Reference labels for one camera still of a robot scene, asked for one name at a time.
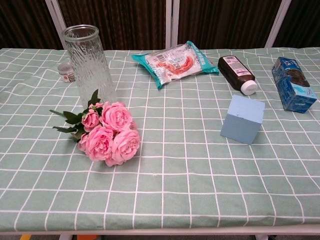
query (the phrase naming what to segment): clear glass vase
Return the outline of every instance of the clear glass vase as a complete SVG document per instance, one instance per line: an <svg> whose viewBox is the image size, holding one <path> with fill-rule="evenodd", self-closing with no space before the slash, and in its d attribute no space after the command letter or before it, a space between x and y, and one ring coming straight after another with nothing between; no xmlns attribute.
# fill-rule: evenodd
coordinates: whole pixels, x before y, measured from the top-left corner
<svg viewBox="0 0 320 240"><path fill-rule="evenodd" d="M63 30L63 38L74 70L75 82L83 108L95 90L103 102L117 101L99 29L91 25L70 26Z"/></svg>

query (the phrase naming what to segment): pink rose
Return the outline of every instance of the pink rose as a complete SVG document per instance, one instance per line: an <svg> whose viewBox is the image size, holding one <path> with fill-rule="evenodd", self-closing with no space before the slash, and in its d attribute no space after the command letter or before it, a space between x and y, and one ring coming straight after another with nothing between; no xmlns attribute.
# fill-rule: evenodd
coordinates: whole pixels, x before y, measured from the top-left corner
<svg viewBox="0 0 320 240"><path fill-rule="evenodd" d="M84 125L84 130L90 132L99 124L99 114L93 109L89 109L89 112L82 118L81 123Z"/></svg>
<svg viewBox="0 0 320 240"><path fill-rule="evenodd" d="M110 167L121 165L132 159L140 146L140 136L137 130L125 130L115 136L112 145L112 159L105 163Z"/></svg>
<svg viewBox="0 0 320 240"><path fill-rule="evenodd" d="M103 106L104 106L104 104L103 103L100 103L100 102L97 102L95 105L95 108L102 108Z"/></svg>
<svg viewBox="0 0 320 240"><path fill-rule="evenodd" d="M78 148L80 149L80 151L82 152L86 151L87 140L88 140L88 134L82 134L81 139L78 142Z"/></svg>
<svg viewBox="0 0 320 240"><path fill-rule="evenodd" d="M114 132L98 125L88 134L85 144L85 154L92 161L107 161L112 157Z"/></svg>
<svg viewBox="0 0 320 240"><path fill-rule="evenodd" d="M132 117L124 103L115 102L110 105L106 102L103 105L100 122L104 127L120 132L130 129Z"/></svg>
<svg viewBox="0 0 320 240"><path fill-rule="evenodd" d="M98 109L98 108L102 108L104 104L97 102L95 105L93 105L92 103L89 105L89 109Z"/></svg>

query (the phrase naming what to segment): table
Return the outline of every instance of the table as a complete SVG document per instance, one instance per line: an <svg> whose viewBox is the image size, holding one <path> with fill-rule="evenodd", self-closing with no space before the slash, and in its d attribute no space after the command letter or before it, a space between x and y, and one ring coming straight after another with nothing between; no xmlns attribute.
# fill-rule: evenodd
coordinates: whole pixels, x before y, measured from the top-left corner
<svg viewBox="0 0 320 240"><path fill-rule="evenodd" d="M287 231L308 233L320 224L320 104L284 111L271 73L277 57L296 59L320 96L320 48L204 52L215 64L235 55L256 76L249 97L266 107L253 144L220 136L232 95L241 95L222 74L157 90L130 57L144 52L106 51L118 100L142 139L133 160L109 168L52 129L64 119L50 109L82 109L76 84L59 80L66 51L1 49L0 232L280 233L304 224Z"/></svg>

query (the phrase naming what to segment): plastic wrapper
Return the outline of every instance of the plastic wrapper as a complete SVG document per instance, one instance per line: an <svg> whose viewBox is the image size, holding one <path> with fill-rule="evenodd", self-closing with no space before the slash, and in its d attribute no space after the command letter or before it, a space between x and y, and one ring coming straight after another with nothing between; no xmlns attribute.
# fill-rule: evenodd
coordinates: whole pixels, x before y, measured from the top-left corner
<svg viewBox="0 0 320 240"><path fill-rule="evenodd" d="M199 73L219 73L207 57L194 45L185 44L144 55L132 55L155 79L158 89L171 81Z"/></svg>

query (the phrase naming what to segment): cardboard box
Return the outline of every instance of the cardboard box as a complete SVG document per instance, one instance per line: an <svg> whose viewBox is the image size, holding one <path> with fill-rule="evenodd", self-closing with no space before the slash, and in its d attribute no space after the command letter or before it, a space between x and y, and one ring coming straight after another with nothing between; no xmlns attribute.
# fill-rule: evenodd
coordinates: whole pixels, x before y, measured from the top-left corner
<svg viewBox="0 0 320 240"><path fill-rule="evenodd" d="M272 75L285 110L305 113L317 100L296 60L278 57Z"/></svg>
<svg viewBox="0 0 320 240"><path fill-rule="evenodd" d="M220 135L252 144L261 127L264 111L264 102L233 95Z"/></svg>

